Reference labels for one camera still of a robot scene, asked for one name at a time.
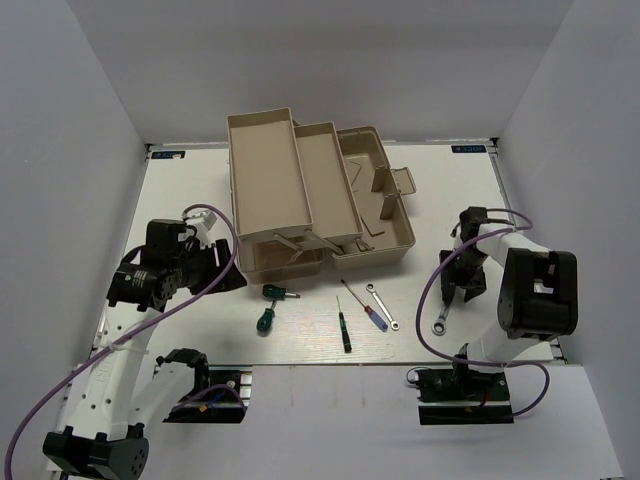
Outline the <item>large silver ratchet wrench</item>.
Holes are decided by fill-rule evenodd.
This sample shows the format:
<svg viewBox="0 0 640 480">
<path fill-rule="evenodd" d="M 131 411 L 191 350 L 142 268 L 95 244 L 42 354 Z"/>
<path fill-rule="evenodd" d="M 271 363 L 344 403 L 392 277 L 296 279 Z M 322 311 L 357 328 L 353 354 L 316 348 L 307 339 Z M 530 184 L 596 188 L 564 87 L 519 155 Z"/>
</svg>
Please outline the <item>large silver ratchet wrench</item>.
<svg viewBox="0 0 640 480">
<path fill-rule="evenodd" d="M 440 309 L 439 315 L 431 325 L 431 331 L 436 336 L 443 336 L 446 334 L 447 326 L 446 321 L 449 314 L 450 305 L 444 303 Z"/>
</svg>

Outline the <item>beige toolbox with clear lid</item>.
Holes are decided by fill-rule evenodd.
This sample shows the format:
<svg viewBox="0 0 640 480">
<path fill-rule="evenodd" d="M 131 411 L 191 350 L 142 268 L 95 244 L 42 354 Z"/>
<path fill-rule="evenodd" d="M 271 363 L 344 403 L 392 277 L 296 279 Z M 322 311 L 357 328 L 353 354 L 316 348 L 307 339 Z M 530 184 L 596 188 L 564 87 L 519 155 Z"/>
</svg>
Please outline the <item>beige toolbox with clear lid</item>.
<svg viewBox="0 0 640 480">
<path fill-rule="evenodd" d="M 377 129 L 300 125 L 288 108 L 227 119 L 238 266 L 254 285 L 400 262 L 416 237 Z"/>
</svg>

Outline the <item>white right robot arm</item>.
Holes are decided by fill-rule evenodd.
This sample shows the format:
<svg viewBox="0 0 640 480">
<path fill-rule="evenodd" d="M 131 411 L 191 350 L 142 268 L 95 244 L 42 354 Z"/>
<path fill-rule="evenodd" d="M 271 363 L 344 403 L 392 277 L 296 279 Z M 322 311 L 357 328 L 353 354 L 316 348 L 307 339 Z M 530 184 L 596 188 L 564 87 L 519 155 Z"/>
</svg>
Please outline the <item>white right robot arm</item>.
<svg viewBox="0 0 640 480">
<path fill-rule="evenodd" d="M 503 370 L 539 343 L 573 334 L 578 323 L 577 257 L 529 240 L 522 228 L 490 213 L 486 207 L 461 212 L 452 233 L 454 248 L 440 252 L 441 298 L 446 306 L 457 291 L 466 302 L 486 291 L 486 260 L 503 269 L 497 319 L 461 347 L 458 357 L 468 364 L 451 374 L 453 390 L 466 399 L 486 389 L 487 374 Z"/>
</svg>

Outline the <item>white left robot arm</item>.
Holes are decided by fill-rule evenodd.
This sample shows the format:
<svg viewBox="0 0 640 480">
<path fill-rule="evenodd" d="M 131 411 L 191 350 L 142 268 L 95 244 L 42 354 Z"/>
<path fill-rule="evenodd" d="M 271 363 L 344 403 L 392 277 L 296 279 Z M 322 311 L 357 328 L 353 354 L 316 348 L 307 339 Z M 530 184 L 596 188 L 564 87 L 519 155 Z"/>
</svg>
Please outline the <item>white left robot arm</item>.
<svg viewBox="0 0 640 480">
<path fill-rule="evenodd" d="M 177 348 L 135 390 L 151 336 L 181 289 L 193 299 L 247 282 L 235 265 L 238 240 L 209 238 L 204 220 L 152 220 L 143 245 L 116 268 L 107 293 L 111 323 L 88 369 L 81 398 L 66 425 L 46 435 L 44 455 L 62 473 L 88 479 L 137 479 L 148 461 L 155 428 L 172 411 L 213 387 L 204 353 Z"/>
</svg>

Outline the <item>stubby green screwdriver upper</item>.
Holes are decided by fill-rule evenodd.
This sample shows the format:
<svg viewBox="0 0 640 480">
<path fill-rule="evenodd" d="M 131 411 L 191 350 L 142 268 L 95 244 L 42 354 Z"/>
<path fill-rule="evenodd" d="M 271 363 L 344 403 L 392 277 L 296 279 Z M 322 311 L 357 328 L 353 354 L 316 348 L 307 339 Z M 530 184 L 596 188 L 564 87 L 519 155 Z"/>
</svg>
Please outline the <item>stubby green screwdriver upper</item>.
<svg viewBox="0 0 640 480">
<path fill-rule="evenodd" d="M 286 288 L 274 284 L 264 284 L 262 286 L 262 295 L 272 301 L 281 301 L 288 298 L 300 298 L 298 293 L 290 292 Z"/>
</svg>

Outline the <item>stubby green screwdriver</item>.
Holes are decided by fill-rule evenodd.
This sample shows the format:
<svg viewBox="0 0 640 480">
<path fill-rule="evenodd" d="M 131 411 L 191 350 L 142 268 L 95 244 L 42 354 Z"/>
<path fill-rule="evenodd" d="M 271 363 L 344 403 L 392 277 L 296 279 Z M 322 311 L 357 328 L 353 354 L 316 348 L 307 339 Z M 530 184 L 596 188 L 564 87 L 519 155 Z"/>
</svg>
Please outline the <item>stubby green screwdriver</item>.
<svg viewBox="0 0 640 480">
<path fill-rule="evenodd" d="M 263 314 L 258 319 L 256 323 L 256 330 L 260 335 L 267 335 L 271 331 L 273 320 L 275 318 L 276 305 L 277 300 L 273 300 L 271 305 L 264 310 Z"/>
<path fill-rule="evenodd" d="M 274 284 L 264 284 L 262 286 L 262 295 L 272 301 L 281 301 L 288 298 L 300 298 L 298 293 L 290 292 L 286 288 Z"/>
</svg>

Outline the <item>stubby green screwdriver lower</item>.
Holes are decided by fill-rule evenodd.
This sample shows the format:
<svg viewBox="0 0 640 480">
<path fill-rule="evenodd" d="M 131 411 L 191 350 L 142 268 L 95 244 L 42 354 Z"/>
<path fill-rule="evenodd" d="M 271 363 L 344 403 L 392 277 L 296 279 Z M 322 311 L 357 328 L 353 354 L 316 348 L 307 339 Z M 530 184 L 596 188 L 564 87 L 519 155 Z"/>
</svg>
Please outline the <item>stubby green screwdriver lower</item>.
<svg viewBox="0 0 640 480">
<path fill-rule="evenodd" d="M 264 310 L 263 314 L 258 319 L 256 323 L 256 330 L 260 335 L 267 335 L 271 331 L 273 320 L 275 318 L 276 305 L 277 300 L 273 300 L 271 305 Z"/>
</svg>

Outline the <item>small silver combination wrench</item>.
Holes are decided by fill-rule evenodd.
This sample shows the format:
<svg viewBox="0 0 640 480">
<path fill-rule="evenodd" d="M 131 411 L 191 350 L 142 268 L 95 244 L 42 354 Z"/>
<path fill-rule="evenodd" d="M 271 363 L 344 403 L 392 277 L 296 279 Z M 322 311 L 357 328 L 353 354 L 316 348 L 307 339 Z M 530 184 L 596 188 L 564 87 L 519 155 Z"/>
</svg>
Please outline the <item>small silver combination wrench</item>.
<svg viewBox="0 0 640 480">
<path fill-rule="evenodd" d="M 383 300 L 381 299 L 379 293 L 377 292 L 375 286 L 373 284 L 369 283 L 366 286 L 366 290 L 371 294 L 371 296 L 373 297 L 373 299 L 375 300 L 375 302 L 379 306 L 380 310 L 382 311 L 382 313 L 386 317 L 386 319 L 388 321 L 388 324 L 389 324 L 389 327 L 391 328 L 391 330 L 392 331 L 398 331 L 400 329 L 399 323 L 393 318 L 392 314 L 390 313 L 390 311 L 388 310 L 387 306 L 384 304 Z"/>
</svg>

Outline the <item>thin black precision screwdriver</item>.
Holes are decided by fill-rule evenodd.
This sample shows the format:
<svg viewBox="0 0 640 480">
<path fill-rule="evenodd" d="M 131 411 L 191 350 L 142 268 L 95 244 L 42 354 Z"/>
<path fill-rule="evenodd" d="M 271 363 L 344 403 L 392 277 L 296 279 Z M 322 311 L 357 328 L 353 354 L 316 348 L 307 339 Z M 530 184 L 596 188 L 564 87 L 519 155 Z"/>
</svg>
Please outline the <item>thin black precision screwdriver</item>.
<svg viewBox="0 0 640 480">
<path fill-rule="evenodd" d="M 352 345 L 351 345 L 351 340 L 350 340 L 350 336 L 347 329 L 345 316 L 340 305 L 339 297 L 336 297 L 336 302 L 338 306 L 338 318 L 339 318 L 339 326 L 341 330 L 343 349 L 346 354 L 349 354 L 352 352 Z"/>
</svg>

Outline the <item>red blue handled screwdriver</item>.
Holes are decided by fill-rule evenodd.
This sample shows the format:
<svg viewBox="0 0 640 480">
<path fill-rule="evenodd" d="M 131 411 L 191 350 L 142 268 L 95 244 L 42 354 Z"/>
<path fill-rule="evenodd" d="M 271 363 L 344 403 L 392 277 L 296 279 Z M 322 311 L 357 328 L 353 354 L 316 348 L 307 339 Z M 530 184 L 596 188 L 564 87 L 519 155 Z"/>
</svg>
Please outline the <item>red blue handled screwdriver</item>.
<svg viewBox="0 0 640 480">
<path fill-rule="evenodd" d="M 350 292 L 350 294 L 354 297 L 354 299 L 361 305 L 364 312 L 368 316 L 368 318 L 382 331 L 386 332 L 388 330 L 387 323 L 382 319 L 382 317 L 372 309 L 371 306 L 366 304 L 363 299 L 356 294 L 356 292 L 351 288 L 351 286 L 343 279 L 341 279 L 342 285 Z"/>
</svg>

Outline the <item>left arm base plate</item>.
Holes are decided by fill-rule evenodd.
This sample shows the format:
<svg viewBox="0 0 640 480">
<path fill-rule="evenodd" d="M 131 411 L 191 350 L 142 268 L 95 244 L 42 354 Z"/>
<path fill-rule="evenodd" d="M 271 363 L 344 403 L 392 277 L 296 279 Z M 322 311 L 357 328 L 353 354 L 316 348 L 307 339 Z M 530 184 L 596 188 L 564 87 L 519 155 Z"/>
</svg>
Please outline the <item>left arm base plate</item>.
<svg viewBox="0 0 640 480">
<path fill-rule="evenodd" d="M 250 367 L 211 367 L 205 393 L 191 393 L 174 407 L 165 423 L 240 424 L 248 410 L 253 372 Z"/>
</svg>

